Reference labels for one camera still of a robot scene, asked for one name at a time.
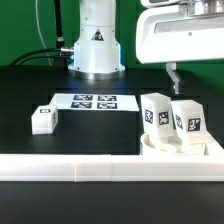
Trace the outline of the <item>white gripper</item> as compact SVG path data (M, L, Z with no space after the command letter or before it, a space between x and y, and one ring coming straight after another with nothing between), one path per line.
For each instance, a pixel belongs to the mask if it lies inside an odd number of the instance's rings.
M224 0L140 0L136 57L141 63L167 63L181 92L175 62L224 59Z

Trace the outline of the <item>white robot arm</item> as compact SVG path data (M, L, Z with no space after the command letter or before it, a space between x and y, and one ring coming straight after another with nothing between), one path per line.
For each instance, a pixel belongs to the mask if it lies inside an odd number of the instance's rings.
M136 57L164 63L180 93L176 64L224 59L224 0L140 0L146 8L137 21ZM80 36L69 66L80 77L110 79L125 70L115 38L116 0L80 0Z

